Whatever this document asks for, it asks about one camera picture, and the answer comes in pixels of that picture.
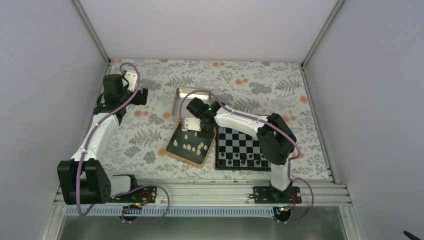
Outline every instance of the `chessboard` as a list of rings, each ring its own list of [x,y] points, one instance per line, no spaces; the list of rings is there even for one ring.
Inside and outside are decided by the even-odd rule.
[[[259,142],[252,136],[232,128],[219,127],[216,146],[216,170],[271,171]]]

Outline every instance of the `metal tray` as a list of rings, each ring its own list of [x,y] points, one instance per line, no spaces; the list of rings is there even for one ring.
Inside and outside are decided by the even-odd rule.
[[[176,89],[175,98],[173,100],[173,107],[172,107],[172,121],[174,123],[180,122],[180,105],[183,102],[183,98],[193,92],[194,90],[200,90],[205,88],[197,88],[197,87],[178,87]],[[181,110],[181,117],[182,118],[192,118],[193,115],[186,109],[187,105],[189,104],[190,100],[198,98],[202,100],[205,104],[211,105],[212,103],[212,97],[209,93],[206,92],[196,92],[194,94],[191,94],[187,97],[187,99],[182,104],[182,110]]]

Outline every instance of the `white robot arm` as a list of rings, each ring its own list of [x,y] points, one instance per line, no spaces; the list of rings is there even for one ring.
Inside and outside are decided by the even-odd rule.
[[[99,121],[125,103],[134,91],[137,93],[130,101],[131,104],[145,105],[147,102],[148,90],[145,88],[136,90],[136,83],[137,74],[133,71],[127,71],[125,75],[109,74],[103,78],[104,93],[97,99],[87,136],[71,159],[61,161],[57,166],[60,187],[66,204],[76,204],[76,179],[80,177],[77,176],[77,167],[83,152],[85,157],[82,172],[85,173],[86,178],[80,180],[81,204],[104,204],[111,196],[127,192],[137,186],[137,180],[132,175],[107,175],[99,161],[103,159],[108,143],[127,110],[123,107],[101,124]]]
[[[187,105],[187,110],[197,118],[197,121],[185,118],[183,125],[186,130],[200,130],[198,136],[211,136],[215,127],[224,127],[243,132],[258,140],[263,155],[271,165],[273,197],[276,201],[287,197],[285,191],[292,186],[287,161],[295,147],[286,137],[268,125],[277,127],[294,142],[296,137],[280,115],[276,113],[270,116],[253,115],[227,105],[224,109],[218,102],[209,106],[196,97]]]

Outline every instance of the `floral pattern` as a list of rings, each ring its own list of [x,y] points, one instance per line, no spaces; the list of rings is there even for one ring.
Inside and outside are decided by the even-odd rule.
[[[177,127],[171,115],[176,88],[187,86],[210,89],[221,101],[244,112],[280,114],[301,147],[300,158],[292,163],[292,176],[329,178],[298,63],[114,59],[110,73],[120,73],[123,62],[137,66],[141,86],[149,93],[145,106],[127,106],[102,159],[106,171],[135,174],[142,179],[271,178],[270,172],[215,170],[215,146],[202,169],[166,155],[168,141]]]

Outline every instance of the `white wall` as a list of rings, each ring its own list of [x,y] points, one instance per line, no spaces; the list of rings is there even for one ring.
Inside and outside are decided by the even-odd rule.
[[[337,0],[80,0],[110,58],[303,62]]]
[[[1,1],[0,239],[39,239],[105,69],[71,1]]]
[[[348,0],[306,66],[366,239],[424,239],[424,2]]]

